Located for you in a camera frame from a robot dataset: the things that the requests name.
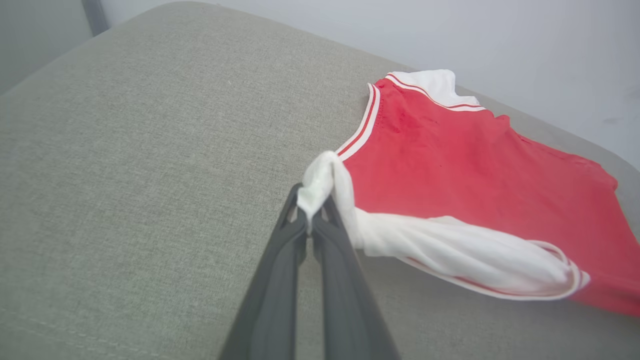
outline gray fabric surface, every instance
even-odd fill
[[[392,70],[408,69],[177,3],[0,97],[0,359],[215,358],[290,186],[355,131],[365,84]],[[524,135],[602,163],[638,234],[629,164],[479,100]],[[362,265],[405,359],[640,357],[634,318],[493,299],[395,259]],[[322,358],[320,295],[310,258],[298,359]]]

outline wrinkled fabric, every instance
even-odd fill
[[[502,299],[562,299],[589,282],[589,275],[561,249],[544,241],[524,240],[448,216],[417,218],[358,209],[348,170],[337,154],[327,151],[309,165],[298,190],[298,206],[309,225],[330,195],[354,248],[368,256],[393,256]]]

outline red stripe trim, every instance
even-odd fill
[[[421,263],[420,261],[417,261],[416,259],[413,259],[413,258],[407,258],[407,259],[413,261],[414,263],[416,263],[416,264],[418,264],[418,265],[420,265],[420,266],[422,266],[424,268],[427,268],[427,269],[433,271],[433,269],[431,269],[430,267],[428,267],[425,264]],[[494,293],[503,294],[503,295],[509,295],[509,296],[526,296],[526,295],[521,295],[521,294],[505,293],[503,291],[498,291],[496,289],[487,288],[486,286],[484,286],[482,284],[478,284],[476,282],[469,281],[469,280],[465,279],[464,277],[454,276],[454,278],[456,278],[457,280],[466,282],[467,284],[471,284],[471,285],[477,286],[478,288],[482,288],[482,289],[485,289],[485,290],[492,291]]]
[[[453,109],[453,108],[460,108],[462,106],[467,106],[469,108],[482,108],[482,105],[459,104],[459,105],[453,105],[453,106],[446,106],[446,105],[440,104],[439,102],[433,100],[433,98],[431,96],[429,96],[429,94],[425,91],[425,89],[423,89],[423,88],[421,88],[419,86],[409,85],[407,83],[403,83],[402,81],[400,81],[400,79],[398,79],[395,75],[393,75],[391,73],[388,73],[387,76],[391,76],[392,78],[396,79],[396,81],[398,83],[400,83],[400,84],[402,84],[404,86],[410,87],[410,88],[412,88],[412,90],[417,90],[417,91],[423,93],[424,95],[426,95],[429,98],[429,100],[435,102],[436,104],[442,106],[443,108]]]
[[[374,85],[371,85],[373,87],[373,99],[371,99],[371,107],[369,107],[369,113],[367,114],[367,120],[364,122],[364,125],[362,126],[362,129],[360,130],[360,133],[358,134],[358,136],[356,136],[355,139],[353,139],[349,145],[345,146],[345,148],[343,150],[341,150],[340,152],[338,152],[338,156],[344,154],[347,150],[349,150],[349,148],[351,148],[351,146],[353,146],[354,143],[356,143],[364,134],[365,130],[367,129],[367,125],[369,125],[369,121],[371,120],[371,113],[373,112],[373,108],[376,105],[376,87]]]

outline white fabric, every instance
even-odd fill
[[[485,110],[474,96],[456,94],[456,75],[451,70],[390,72],[385,79],[409,90],[422,90],[433,102],[452,111]]]
[[[355,207],[353,185],[338,156],[318,156],[303,177],[298,206],[311,218],[333,195],[353,246],[394,256],[470,290],[512,300],[562,299],[584,287],[582,272],[552,244],[524,240],[453,217],[415,218]]]

